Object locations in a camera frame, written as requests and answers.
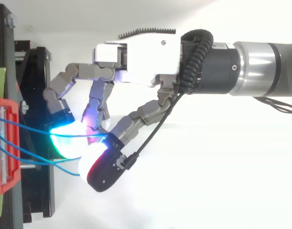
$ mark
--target white background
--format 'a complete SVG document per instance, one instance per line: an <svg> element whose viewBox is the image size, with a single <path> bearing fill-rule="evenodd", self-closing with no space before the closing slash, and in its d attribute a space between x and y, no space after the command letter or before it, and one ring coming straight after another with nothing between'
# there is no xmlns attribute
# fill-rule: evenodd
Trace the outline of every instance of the white background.
<svg viewBox="0 0 292 229"><path fill-rule="evenodd" d="M292 0L3 2L17 16L16 39L52 53L52 78L71 62L91 63L98 43L138 27L203 28L216 42L292 42ZM79 81L66 96L76 118L90 85ZM112 125L155 97L156 89L116 85L108 100ZM77 162L65 167L77 171ZM55 200L52 218L33 216L24 228L292 229L292 115L249 97L185 96L112 188L97 193L55 170Z"/></svg>

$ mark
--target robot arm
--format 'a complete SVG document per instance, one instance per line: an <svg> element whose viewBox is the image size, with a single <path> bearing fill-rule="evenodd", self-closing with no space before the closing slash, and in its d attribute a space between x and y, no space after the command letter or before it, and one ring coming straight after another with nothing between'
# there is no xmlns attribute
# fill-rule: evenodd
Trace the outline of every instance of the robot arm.
<svg viewBox="0 0 292 229"><path fill-rule="evenodd" d="M80 174L96 191L107 190L133 165L138 154L127 158L121 149L141 127L168 115L179 93L292 96L292 44L213 43L212 35L203 30L191 31L182 39L174 30L158 29L136 30L119 38L98 45L92 65L69 65L66 73L58 75L61 79L51 83L62 84L61 90L50 86L44 91L48 108L55 114L67 109L62 96L73 86L73 79L83 75L82 79L94 80L83 115L94 133L108 117L106 100L112 80L161 85L158 100L123 117L102 142L93 144L103 144L101 152L94 149L90 157L82 157L80 166L85 172L80 170Z"/></svg>

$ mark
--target coiled black cable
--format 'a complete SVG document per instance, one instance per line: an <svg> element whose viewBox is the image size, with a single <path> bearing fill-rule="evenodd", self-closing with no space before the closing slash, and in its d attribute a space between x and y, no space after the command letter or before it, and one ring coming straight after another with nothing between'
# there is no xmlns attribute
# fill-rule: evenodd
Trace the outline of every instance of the coiled black cable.
<svg viewBox="0 0 292 229"><path fill-rule="evenodd" d="M207 30L192 30L185 33L181 37L181 40L198 43L188 64L185 66L182 76L180 77L179 91L181 93L191 94L196 86L198 72L202 66L202 62L212 47L214 39L213 35Z"/></svg>

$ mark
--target black cable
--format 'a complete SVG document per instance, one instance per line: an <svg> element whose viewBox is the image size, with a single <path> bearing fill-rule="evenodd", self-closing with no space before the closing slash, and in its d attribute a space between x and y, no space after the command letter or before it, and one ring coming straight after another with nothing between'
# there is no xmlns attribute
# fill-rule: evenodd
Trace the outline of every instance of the black cable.
<svg viewBox="0 0 292 229"><path fill-rule="evenodd" d="M272 108L274 108L275 110L279 112L282 112L285 114L292 114L292 110L282 107L282 106L286 106L286 107L292 108L291 104L287 104L287 103L284 103L275 99L270 99L267 97L254 97L254 99L256 99L257 101L261 103L271 106Z"/></svg>
<svg viewBox="0 0 292 229"><path fill-rule="evenodd" d="M214 39L213 35L207 30L192 30L185 33L181 40L197 43L188 64L184 68L183 75L180 77L179 91L190 94L196 86L198 72L213 45Z"/></svg>
<svg viewBox="0 0 292 229"><path fill-rule="evenodd" d="M168 108L168 110L166 111L165 115L163 116L163 118L161 119L161 121L159 122L159 124L155 127L155 129L153 130L153 132L149 135L149 137L146 139L146 141L140 146L140 148L135 152L135 154L138 156L141 151L145 148L145 146L150 142L150 140L154 137L154 135L157 133L157 131L160 129L160 127L163 125L163 123L165 122L165 120L167 119L167 117L169 116L169 114L171 113L171 111L173 110L174 106L177 104L177 102L180 100L180 98L184 95L185 93L181 93L179 94L176 99L172 102L171 106Z"/></svg>

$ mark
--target metal rod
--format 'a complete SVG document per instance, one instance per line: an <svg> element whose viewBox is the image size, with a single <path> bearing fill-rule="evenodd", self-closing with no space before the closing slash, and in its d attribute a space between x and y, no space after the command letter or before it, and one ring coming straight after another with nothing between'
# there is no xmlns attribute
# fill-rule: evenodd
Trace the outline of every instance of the metal rod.
<svg viewBox="0 0 292 229"><path fill-rule="evenodd" d="M31 164L26 164L26 163L21 162L20 168L21 169L36 168L36 165L31 165Z"/></svg>
<svg viewBox="0 0 292 229"><path fill-rule="evenodd" d="M16 62L22 62L24 60L25 52L15 52L14 59Z"/></svg>

